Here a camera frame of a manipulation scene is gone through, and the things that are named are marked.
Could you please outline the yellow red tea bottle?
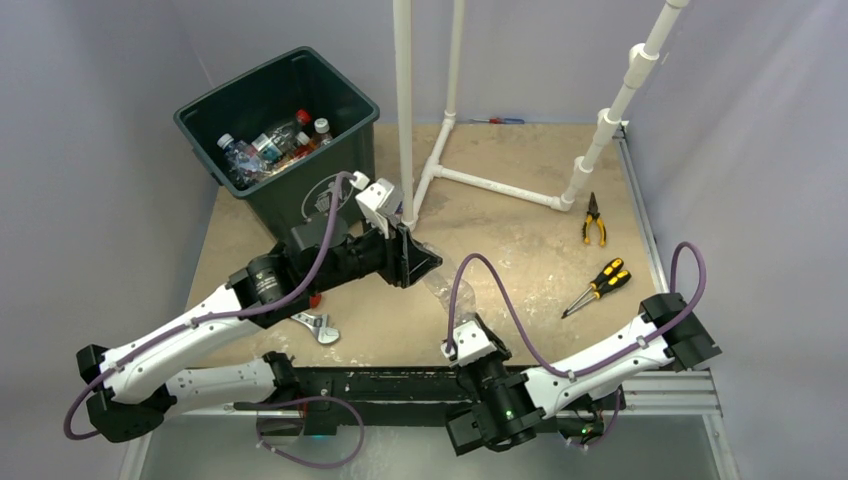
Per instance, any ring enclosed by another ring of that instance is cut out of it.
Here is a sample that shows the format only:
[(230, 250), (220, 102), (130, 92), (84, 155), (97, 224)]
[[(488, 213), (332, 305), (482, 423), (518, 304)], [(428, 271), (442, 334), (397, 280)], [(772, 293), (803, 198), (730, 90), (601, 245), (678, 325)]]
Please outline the yellow red tea bottle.
[(273, 173), (285, 170), (316, 149), (312, 138), (303, 131), (285, 137), (280, 136), (275, 145), (281, 154), (274, 163)]

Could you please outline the red label water bottle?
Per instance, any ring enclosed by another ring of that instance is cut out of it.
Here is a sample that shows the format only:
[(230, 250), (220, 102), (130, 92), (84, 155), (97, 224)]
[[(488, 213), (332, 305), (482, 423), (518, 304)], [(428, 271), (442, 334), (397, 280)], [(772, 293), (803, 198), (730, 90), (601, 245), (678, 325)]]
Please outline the red label water bottle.
[(251, 145), (260, 158), (270, 164), (289, 159), (302, 142), (298, 136), (312, 121), (312, 116), (304, 109), (296, 111), (292, 118), (284, 119), (268, 127), (257, 136)]

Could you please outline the clear bottle white cap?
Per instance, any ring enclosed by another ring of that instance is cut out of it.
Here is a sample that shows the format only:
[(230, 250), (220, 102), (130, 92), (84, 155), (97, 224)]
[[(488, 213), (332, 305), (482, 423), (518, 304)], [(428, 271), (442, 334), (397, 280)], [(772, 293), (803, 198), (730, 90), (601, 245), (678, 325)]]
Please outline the clear bottle white cap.
[(217, 140), (217, 145), (224, 151), (231, 183), (239, 190), (245, 190), (266, 177), (265, 163), (251, 144), (225, 133)]

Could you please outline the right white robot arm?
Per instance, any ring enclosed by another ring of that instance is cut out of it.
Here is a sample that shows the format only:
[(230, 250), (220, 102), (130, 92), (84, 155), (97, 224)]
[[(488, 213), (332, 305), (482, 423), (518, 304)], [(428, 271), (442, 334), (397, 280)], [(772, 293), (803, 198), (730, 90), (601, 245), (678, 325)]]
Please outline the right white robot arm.
[(550, 368), (508, 372), (509, 349), (480, 318), (456, 327), (442, 350), (471, 388), (470, 406), (446, 420), (457, 455), (478, 448), (509, 450), (534, 439), (538, 425), (570, 404), (584, 407), (613, 394), (642, 371), (690, 370), (722, 352), (679, 293), (643, 300), (625, 327)]

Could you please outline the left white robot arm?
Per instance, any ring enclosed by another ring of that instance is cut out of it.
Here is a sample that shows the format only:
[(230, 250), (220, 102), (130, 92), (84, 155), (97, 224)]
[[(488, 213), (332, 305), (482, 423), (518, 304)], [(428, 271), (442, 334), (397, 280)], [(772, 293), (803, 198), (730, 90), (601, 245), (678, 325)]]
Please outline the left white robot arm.
[(322, 244), (296, 238), (278, 242), (156, 331), (121, 347), (89, 345), (78, 351), (87, 387), (72, 407), (84, 406), (92, 433), (113, 443), (207, 406), (246, 402), (287, 408), (297, 399), (298, 381), (284, 354), (267, 353), (229, 367), (192, 365), (309, 309), (320, 293), (373, 273), (391, 286), (408, 288), (442, 263), (404, 225), (388, 233), (369, 227), (359, 236), (331, 234)]

